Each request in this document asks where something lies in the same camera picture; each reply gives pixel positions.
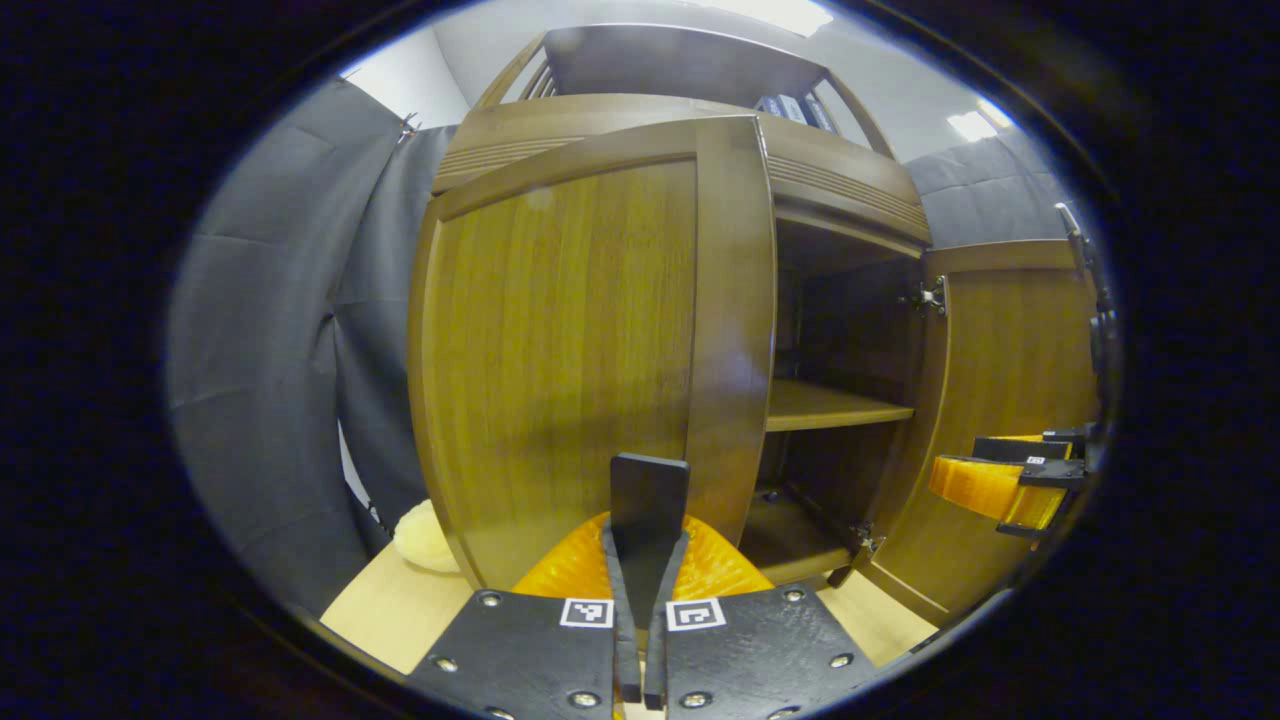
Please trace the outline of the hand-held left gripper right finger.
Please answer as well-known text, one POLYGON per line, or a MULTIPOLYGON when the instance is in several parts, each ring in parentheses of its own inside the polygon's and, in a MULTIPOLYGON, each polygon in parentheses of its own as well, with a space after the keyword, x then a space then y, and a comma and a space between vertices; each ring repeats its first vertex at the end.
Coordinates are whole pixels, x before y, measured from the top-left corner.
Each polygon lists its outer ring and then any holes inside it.
POLYGON ((650 626, 645 702, 667 719, 808 719, 877 667, 817 591, 776 585, 686 518, 650 626))

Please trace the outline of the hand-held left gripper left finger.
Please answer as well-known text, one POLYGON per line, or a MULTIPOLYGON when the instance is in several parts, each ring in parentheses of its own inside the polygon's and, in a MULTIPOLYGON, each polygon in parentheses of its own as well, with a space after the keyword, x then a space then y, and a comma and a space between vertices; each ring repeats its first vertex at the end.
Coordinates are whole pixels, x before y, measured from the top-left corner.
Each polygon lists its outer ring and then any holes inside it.
POLYGON ((640 691, 636 624, 609 516, 570 532, 511 589, 461 606, 408 684, 467 719, 622 719, 640 691))

